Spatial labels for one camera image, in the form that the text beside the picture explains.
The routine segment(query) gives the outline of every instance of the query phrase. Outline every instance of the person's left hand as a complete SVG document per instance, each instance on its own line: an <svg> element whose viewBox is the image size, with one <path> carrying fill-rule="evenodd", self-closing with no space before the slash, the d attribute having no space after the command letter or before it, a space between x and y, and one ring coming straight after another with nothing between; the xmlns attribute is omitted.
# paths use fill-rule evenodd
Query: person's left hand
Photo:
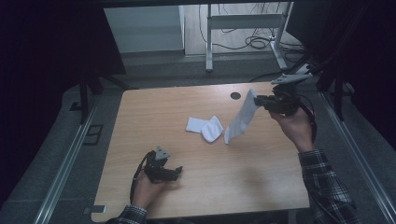
<svg viewBox="0 0 396 224"><path fill-rule="evenodd" d="M167 182L160 181L158 183L151 183L149 177L145 172L141 171L136 179L136 187L134 189L134 199L132 205L147 209L149 205L157 198L163 191Z"/></svg>

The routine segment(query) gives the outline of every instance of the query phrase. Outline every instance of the shirt cuff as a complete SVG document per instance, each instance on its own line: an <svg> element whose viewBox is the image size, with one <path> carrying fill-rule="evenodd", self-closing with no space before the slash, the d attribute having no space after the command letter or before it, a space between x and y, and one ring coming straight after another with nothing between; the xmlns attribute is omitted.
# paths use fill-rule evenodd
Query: shirt cuff
<svg viewBox="0 0 396 224"><path fill-rule="evenodd" d="M298 154L303 175L324 174L332 170L322 149L301 152Z"/></svg>
<svg viewBox="0 0 396 224"><path fill-rule="evenodd" d="M135 205L126 205L118 221L132 220L133 222L143 223L146 220L148 211Z"/></svg>

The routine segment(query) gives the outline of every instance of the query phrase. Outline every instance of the metal stand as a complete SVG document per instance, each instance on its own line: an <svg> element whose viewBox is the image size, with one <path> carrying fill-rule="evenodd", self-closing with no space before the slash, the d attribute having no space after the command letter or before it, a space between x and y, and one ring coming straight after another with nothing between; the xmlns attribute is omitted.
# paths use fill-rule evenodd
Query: metal stand
<svg viewBox="0 0 396 224"><path fill-rule="evenodd" d="M121 87L123 90L137 90L137 88L130 87L128 84L114 78L113 76L102 75L103 78ZM81 72L79 80L79 96L81 100L81 121L80 124L85 123L90 113L89 102L88 102L88 88L90 88L93 95L100 95L103 93L104 88L99 80L98 73L85 73Z"/></svg>
<svg viewBox="0 0 396 224"><path fill-rule="evenodd" d="M211 5L207 5L207 42L206 42L206 71L213 71L212 30L219 29L254 29L278 28L275 39L271 40L271 49L276 56L281 70L287 66L279 51L279 42L285 30L286 20L289 16L291 2L282 14L256 14L256 15L218 15L212 16Z"/></svg>

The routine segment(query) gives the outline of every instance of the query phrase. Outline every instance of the white cloth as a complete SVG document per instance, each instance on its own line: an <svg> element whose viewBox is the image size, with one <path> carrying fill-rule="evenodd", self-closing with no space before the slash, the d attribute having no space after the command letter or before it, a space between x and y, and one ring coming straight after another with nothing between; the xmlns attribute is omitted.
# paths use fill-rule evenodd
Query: white cloth
<svg viewBox="0 0 396 224"><path fill-rule="evenodd" d="M235 119L225 130L224 133L225 144L229 144L232 138L240 134L243 134L245 132L245 129L248 127L249 123L253 119L254 113L259 108L258 105L254 104L255 97L257 97L256 92L250 89L249 92L247 93L247 98L245 99L242 108L239 110L239 113L236 115Z"/></svg>
<svg viewBox="0 0 396 224"><path fill-rule="evenodd" d="M219 119L216 116L213 116L212 119L202 127L201 134L207 142L211 143L218 139L222 131L223 127L221 126Z"/></svg>
<svg viewBox="0 0 396 224"><path fill-rule="evenodd" d="M187 122L186 131L192 133L200 133L202 127L204 127L208 122L209 120L207 119L189 118L189 121Z"/></svg>
<svg viewBox="0 0 396 224"><path fill-rule="evenodd" d="M213 116L211 120L189 118L186 131L201 133L204 139L211 143L219 138L223 131L223 127L216 116Z"/></svg>

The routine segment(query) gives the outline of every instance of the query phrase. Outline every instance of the white sock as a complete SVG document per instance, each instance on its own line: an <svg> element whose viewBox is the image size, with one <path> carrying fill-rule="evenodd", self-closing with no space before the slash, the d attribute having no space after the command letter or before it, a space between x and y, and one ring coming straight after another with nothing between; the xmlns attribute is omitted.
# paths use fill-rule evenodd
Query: white sock
<svg viewBox="0 0 396 224"><path fill-rule="evenodd" d="M254 98L256 96L256 92L250 89L247 93L247 98L245 99L242 108L239 110L239 113L225 130L225 144L228 144L232 138L245 132L245 129L248 127L249 123L253 119L254 112L256 112L256 110L259 108L258 105L254 104Z"/></svg>

